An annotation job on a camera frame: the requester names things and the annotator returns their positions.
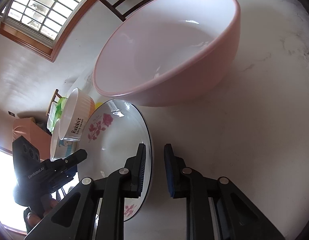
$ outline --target black clamp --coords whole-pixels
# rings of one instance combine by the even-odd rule
[[[97,207],[102,198],[96,239],[123,240],[124,199],[141,196],[145,161],[146,148],[140,143],[136,156],[128,158],[124,168],[107,178],[82,179],[25,239],[92,239]]]
[[[77,164],[87,158],[87,152],[81,149],[65,159],[46,159],[41,163],[39,151],[23,136],[13,141],[12,155],[17,178],[14,200],[30,207],[40,218],[51,208],[51,193],[73,180]]]
[[[171,197],[187,199],[187,240],[214,239],[211,210],[222,240],[285,240],[230,179],[202,176],[175,157],[171,144],[165,145],[164,154]]]

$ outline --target pink rose print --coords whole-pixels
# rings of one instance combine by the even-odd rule
[[[109,127],[109,125],[112,123],[113,118],[109,114],[103,114],[103,124]]]
[[[89,142],[91,140],[96,140],[97,136],[100,134],[100,131],[105,131],[105,127],[109,127],[111,125],[113,118],[110,114],[103,114],[103,120],[102,122],[99,121],[100,116],[97,117],[97,119],[94,120],[94,123],[90,124],[89,131],[91,133],[88,134]]]
[[[125,206],[124,207],[124,215],[126,217],[129,217],[133,214],[134,209],[136,208],[135,204],[132,204],[131,206]]]

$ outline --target white table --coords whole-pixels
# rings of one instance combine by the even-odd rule
[[[154,173],[142,210],[124,225],[127,240],[186,237],[185,200],[168,193],[166,143],[204,176],[229,177],[286,239],[309,219],[309,16],[297,0],[238,1],[239,50],[221,83],[194,102],[139,107],[153,138]],[[73,87],[104,102],[91,71]]]

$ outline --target finger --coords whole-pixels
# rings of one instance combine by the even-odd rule
[[[50,200],[50,205],[51,205],[52,208],[54,208],[57,204],[58,204],[58,201],[55,200],[54,198],[52,198],[52,199]]]
[[[41,221],[41,219],[36,214],[29,213],[27,215],[27,221],[31,227],[34,227]]]

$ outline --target small bowl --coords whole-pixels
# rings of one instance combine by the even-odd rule
[[[93,99],[75,88],[70,94],[59,124],[60,140],[80,141],[83,128],[95,110]]]
[[[59,138],[59,122],[56,121],[54,130],[52,132],[50,144],[50,159],[67,158],[74,153],[77,142],[60,140]]]
[[[188,101],[224,77],[239,38],[237,0],[154,0],[109,38],[93,84],[103,96],[136,105]]]

